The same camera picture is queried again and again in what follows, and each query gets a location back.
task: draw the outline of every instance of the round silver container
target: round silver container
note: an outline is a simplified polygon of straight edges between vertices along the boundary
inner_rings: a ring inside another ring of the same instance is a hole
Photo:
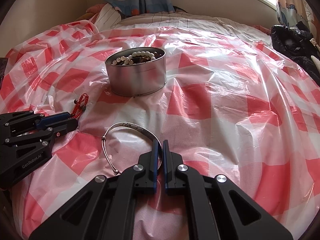
[[[156,51],[162,55],[156,60],[135,65],[112,65],[118,57],[128,57],[138,51]],[[115,53],[106,59],[106,68],[114,93],[124,97],[136,97],[154,93],[167,82],[165,52],[159,48],[141,47]]]

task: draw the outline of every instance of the beige wall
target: beige wall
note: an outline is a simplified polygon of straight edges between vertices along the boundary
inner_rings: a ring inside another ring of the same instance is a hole
[[[16,0],[0,25],[0,56],[51,27],[72,22],[103,0]],[[274,8],[259,0],[172,0],[191,14],[224,17],[247,25],[277,24]]]

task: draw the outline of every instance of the red string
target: red string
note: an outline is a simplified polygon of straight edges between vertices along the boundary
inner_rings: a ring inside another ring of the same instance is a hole
[[[83,113],[83,107],[87,106],[88,101],[89,101],[89,96],[87,94],[82,94],[78,102],[76,103],[75,108],[72,111],[71,117],[78,118]]]

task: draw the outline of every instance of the jewelry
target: jewelry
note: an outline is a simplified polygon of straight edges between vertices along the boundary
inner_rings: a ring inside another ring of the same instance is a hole
[[[111,169],[113,170],[114,175],[118,175],[121,174],[121,172],[119,170],[116,169],[116,167],[112,164],[112,162],[110,161],[108,154],[107,154],[107,149],[106,149],[106,139],[107,139],[107,134],[114,128],[116,127],[127,127],[127,128],[131,128],[134,129],[140,133],[142,133],[144,136],[146,136],[147,138],[149,138],[151,141],[153,140],[157,140],[158,141],[158,171],[162,165],[162,158],[163,158],[163,152],[162,152],[162,147],[161,147],[161,143],[159,141],[159,139],[149,130],[134,124],[134,123],[130,123],[130,122],[118,122],[115,123],[113,125],[111,125],[109,127],[109,129],[105,132],[105,134],[101,137],[101,144],[102,144],[102,150],[104,153],[104,156],[107,159],[107,162],[109,163]]]
[[[122,56],[117,58],[112,62],[112,65],[118,66],[125,66],[125,65],[135,65],[139,63],[145,63],[149,61],[156,60],[157,58],[162,57],[162,55],[158,54],[157,52],[150,52],[150,51],[138,51],[134,52],[127,57]]]

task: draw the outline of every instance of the triangular cutout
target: triangular cutout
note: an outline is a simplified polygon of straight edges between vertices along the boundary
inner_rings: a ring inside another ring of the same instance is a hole
[[[247,226],[261,218],[261,214],[244,200],[235,190],[230,190],[229,195],[240,217],[241,223]]]
[[[89,204],[90,198],[92,196],[92,191],[84,194],[78,201],[73,203],[73,205],[62,215],[62,219],[77,226],[83,217],[83,214]]]

